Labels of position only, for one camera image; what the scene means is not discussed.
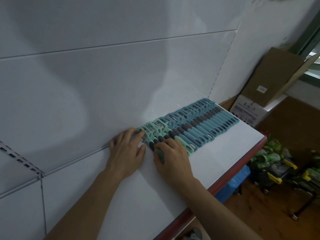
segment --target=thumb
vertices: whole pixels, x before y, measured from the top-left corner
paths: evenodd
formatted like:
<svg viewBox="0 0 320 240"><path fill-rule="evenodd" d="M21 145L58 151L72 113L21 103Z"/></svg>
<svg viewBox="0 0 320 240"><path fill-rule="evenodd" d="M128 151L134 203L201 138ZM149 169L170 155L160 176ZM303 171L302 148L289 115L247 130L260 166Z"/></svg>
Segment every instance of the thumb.
<svg viewBox="0 0 320 240"><path fill-rule="evenodd" d="M138 150L138 152L137 152L136 158L137 158L139 161L142 161L145 154L146 154L146 145L143 144L142 146L140 146L140 148L139 148L139 150Z"/></svg>
<svg viewBox="0 0 320 240"><path fill-rule="evenodd" d="M161 169L161 167L163 167L163 164L160 161L160 156L156 152L153 152L153 162L154 162L155 166L157 167L158 171Z"/></svg>

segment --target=sticker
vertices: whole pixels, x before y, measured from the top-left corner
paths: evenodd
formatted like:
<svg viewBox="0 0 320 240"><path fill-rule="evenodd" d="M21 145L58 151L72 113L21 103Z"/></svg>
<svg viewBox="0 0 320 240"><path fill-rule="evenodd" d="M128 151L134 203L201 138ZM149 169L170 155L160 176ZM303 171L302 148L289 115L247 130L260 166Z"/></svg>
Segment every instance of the sticker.
<svg viewBox="0 0 320 240"><path fill-rule="evenodd" d="M267 91L267 89L265 87L258 86L257 91L265 93Z"/></svg>

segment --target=hand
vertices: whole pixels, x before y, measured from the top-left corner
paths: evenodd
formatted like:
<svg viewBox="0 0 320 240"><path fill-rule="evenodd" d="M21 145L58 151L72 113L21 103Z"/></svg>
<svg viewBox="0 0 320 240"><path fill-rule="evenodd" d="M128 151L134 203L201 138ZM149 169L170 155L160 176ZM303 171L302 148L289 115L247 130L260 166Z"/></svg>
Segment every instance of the hand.
<svg viewBox="0 0 320 240"><path fill-rule="evenodd" d="M135 128L130 128L122 132L109 144L110 156L105 171L120 181L132 175L141 166L146 153L146 145L142 145L137 152L138 144L145 131L141 131L130 142L132 133L135 131Z"/></svg>
<svg viewBox="0 0 320 240"><path fill-rule="evenodd" d="M154 152L154 163L161 177L175 190L183 190L195 178L192 174L190 161L186 149L180 141L166 139L154 145L164 154L164 164L161 163L158 153Z"/></svg>

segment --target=blue bin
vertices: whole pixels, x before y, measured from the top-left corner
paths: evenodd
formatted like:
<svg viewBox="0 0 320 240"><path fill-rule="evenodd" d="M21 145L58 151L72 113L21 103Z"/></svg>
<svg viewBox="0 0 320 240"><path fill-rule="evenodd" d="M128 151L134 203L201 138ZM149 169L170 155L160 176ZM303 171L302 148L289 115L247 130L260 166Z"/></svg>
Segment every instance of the blue bin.
<svg viewBox="0 0 320 240"><path fill-rule="evenodd" d="M217 194L216 198L221 203L224 203L239 185L248 177L250 169L245 165Z"/></svg>

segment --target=yellow plastic part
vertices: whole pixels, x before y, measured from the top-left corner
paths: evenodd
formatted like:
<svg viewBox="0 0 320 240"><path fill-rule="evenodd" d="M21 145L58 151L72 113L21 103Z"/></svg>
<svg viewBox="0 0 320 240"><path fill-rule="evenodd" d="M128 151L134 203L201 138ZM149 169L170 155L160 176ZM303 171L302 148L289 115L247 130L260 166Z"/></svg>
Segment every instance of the yellow plastic part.
<svg viewBox="0 0 320 240"><path fill-rule="evenodd" d="M309 177L309 172L308 171L304 171L304 173L302 174L302 178L305 181L310 181L311 180L311 178Z"/></svg>
<svg viewBox="0 0 320 240"><path fill-rule="evenodd" d="M284 163L290 167L293 167L295 170L298 168L296 165L294 165L292 162L288 161L287 159L284 159Z"/></svg>
<svg viewBox="0 0 320 240"><path fill-rule="evenodd" d="M274 181L277 184L281 184L282 183L282 179L281 178L275 177L271 173L268 173L268 177L269 177L269 179L271 179L272 181Z"/></svg>

